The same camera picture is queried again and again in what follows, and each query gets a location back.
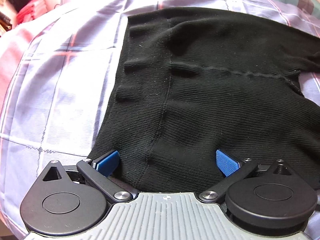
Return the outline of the pink folded clothes stack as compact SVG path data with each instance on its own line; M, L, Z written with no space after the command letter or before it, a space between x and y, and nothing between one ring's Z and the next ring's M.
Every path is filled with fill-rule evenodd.
M49 11L47 0L31 0L16 15L16 25L33 21Z

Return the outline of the black knit pants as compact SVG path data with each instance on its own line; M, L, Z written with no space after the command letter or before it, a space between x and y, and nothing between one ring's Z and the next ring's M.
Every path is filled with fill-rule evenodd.
M114 175L146 192L201 192L222 180L221 150L284 159L319 188L319 38L248 14L170 8L128 18L114 88L89 157L120 154Z

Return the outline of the plaid purple bed sheet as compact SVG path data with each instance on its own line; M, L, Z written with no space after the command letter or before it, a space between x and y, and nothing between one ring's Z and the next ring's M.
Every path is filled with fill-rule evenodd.
M27 234L20 204L46 164L88 156L102 123L127 13L165 3L244 12L319 35L319 12L282 0L59 0L1 40L1 222Z

